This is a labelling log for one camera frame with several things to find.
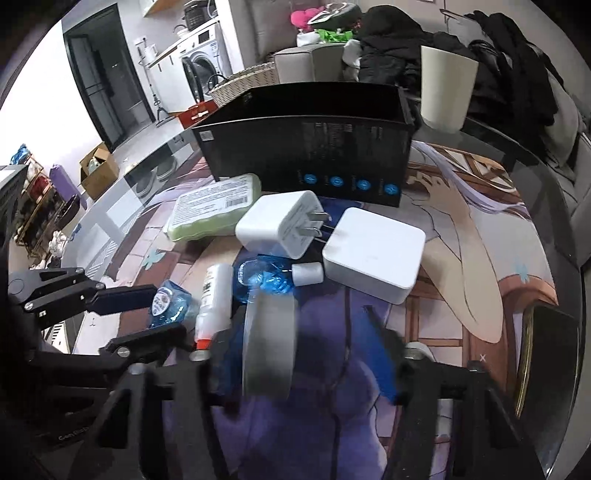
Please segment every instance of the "cardboard box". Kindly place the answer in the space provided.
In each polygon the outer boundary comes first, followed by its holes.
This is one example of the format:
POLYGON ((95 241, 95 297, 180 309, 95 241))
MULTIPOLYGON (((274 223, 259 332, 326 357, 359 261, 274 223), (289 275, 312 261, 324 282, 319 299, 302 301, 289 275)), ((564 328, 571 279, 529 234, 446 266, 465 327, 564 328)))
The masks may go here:
POLYGON ((119 166, 104 142, 93 148, 87 156, 80 160, 82 187, 94 201, 97 201, 117 181, 117 178, 119 178, 119 166), (88 163, 92 157, 96 157, 100 161, 100 166, 89 174, 88 163))

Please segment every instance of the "white square box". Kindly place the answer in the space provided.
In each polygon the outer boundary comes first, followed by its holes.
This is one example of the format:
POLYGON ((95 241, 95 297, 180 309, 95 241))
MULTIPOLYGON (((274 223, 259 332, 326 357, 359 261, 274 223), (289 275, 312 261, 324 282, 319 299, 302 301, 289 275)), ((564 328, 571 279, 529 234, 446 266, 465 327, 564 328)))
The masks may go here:
POLYGON ((399 305, 417 281, 425 232, 358 208, 345 210, 322 250, 328 278, 399 305))

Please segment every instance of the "white plastic bottle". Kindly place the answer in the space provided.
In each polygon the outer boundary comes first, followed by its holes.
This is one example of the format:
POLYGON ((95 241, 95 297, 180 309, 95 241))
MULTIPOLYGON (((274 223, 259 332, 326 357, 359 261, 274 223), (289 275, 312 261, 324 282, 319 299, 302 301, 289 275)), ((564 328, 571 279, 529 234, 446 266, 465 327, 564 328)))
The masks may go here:
POLYGON ((195 344, 198 350, 209 347, 213 336, 231 327, 232 277, 231 265, 218 263, 207 269, 199 315, 195 320, 195 344))

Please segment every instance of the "washing machine door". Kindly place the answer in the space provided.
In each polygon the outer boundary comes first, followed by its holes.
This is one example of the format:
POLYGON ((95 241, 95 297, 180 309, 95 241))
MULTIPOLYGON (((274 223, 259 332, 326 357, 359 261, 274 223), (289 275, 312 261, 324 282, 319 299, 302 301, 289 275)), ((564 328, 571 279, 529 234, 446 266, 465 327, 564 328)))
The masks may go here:
POLYGON ((208 95, 209 90, 219 83, 219 76, 208 56, 203 53, 196 53, 190 57, 185 57, 183 66, 195 101, 211 99, 211 96, 208 95))

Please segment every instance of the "black clothing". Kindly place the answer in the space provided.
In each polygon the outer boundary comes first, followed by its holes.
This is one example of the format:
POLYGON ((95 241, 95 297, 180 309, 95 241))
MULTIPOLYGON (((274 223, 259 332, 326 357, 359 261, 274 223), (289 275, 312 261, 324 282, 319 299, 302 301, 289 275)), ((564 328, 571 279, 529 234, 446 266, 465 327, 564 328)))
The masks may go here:
MULTIPOLYGON (((357 39, 362 49, 360 82, 402 86, 416 95, 421 93, 421 46, 478 59, 457 37, 425 32, 406 13, 391 5, 370 8, 362 18, 357 39)), ((494 127, 506 123, 510 115, 496 77, 484 64, 478 68, 468 113, 494 127)))
POLYGON ((502 56, 499 66, 503 77, 511 82, 509 100, 516 128, 512 136, 543 158, 541 136, 544 127, 554 124, 554 114, 558 112, 546 68, 561 83, 562 78, 545 54, 538 56, 511 18, 503 14, 489 17, 478 10, 467 17, 477 21, 496 49, 510 58, 511 64, 502 56))

